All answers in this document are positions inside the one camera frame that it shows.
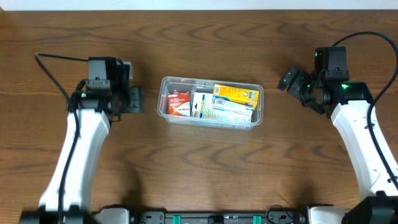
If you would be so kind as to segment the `red orange small box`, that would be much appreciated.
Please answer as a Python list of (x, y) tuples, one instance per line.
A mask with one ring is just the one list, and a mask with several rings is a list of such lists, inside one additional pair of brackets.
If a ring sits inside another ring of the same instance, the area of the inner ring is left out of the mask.
[(169, 115), (190, 116), (190, 92), (175, 92), (168, 94)]

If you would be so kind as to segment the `yellow box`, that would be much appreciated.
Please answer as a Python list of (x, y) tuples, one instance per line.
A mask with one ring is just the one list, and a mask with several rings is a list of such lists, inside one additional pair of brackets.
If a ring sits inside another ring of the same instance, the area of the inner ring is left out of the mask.
[(255, 109), (258, 104), (259, 92), (256, 90), (215, 84), (213, 96), (226, 101), (251, 106)]

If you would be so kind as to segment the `slim white blue box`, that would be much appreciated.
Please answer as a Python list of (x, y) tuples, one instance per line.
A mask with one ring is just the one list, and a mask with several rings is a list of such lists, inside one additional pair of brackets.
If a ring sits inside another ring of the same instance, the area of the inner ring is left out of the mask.
[(213, 114), (218, 121), (250, 123), (253, 110), (252, 106), (213, 97)]

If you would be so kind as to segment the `large blue white box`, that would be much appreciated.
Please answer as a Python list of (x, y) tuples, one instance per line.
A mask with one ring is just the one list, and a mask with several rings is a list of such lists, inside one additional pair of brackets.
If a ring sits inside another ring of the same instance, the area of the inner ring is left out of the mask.
[(213, 95), (211, 93), (194, 93), (191, 117), (216, 119), (213, 109)]

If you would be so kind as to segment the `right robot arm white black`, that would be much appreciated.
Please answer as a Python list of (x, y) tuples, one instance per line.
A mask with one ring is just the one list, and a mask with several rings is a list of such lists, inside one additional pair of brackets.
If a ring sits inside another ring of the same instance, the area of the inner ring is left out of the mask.
[(351, 210), (309, 205), (300, 222), (397, 223), (397, 162), (371, 107), (367, 84), (349, 79), (345, 47), (315, 49), (314, 71), (292, 67), (277, 87), (331, 119), (348, 151), (361, 195)]

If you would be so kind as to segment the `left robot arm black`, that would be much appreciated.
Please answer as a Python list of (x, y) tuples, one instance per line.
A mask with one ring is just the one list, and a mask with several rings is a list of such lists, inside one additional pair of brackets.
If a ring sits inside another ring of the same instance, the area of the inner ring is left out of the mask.
[(143, 110), (143, 92), (131, 86), (133, 67), (114, 57), (90, 57), (88, 78), (67, 100), (67, 133), (53, 176), (37, 210), (24, 210), (20, 223), (133, 223), (130, 209), (91, 209), (98, 158), (111, 125), (122, 114)]

